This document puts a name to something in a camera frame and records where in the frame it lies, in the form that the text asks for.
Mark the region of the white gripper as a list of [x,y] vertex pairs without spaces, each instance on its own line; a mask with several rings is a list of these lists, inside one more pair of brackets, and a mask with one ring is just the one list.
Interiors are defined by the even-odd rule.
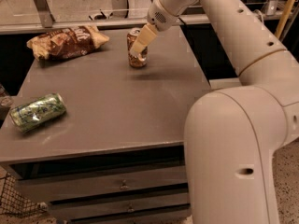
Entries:
[[178,19],[178,7],[170,0],[153,0],[147,21],[141,29],[131,51],[141,53],[157,37],[158,31],[168,30]]

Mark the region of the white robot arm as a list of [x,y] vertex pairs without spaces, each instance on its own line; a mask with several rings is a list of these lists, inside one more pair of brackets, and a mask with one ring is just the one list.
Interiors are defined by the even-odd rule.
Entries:
[[205,11],[240,84],[198,99],[184,128],[193,224],[279,224],[277,149],[298,137],[299,65],[241,0],[153,0],[141,52],[191,4]]

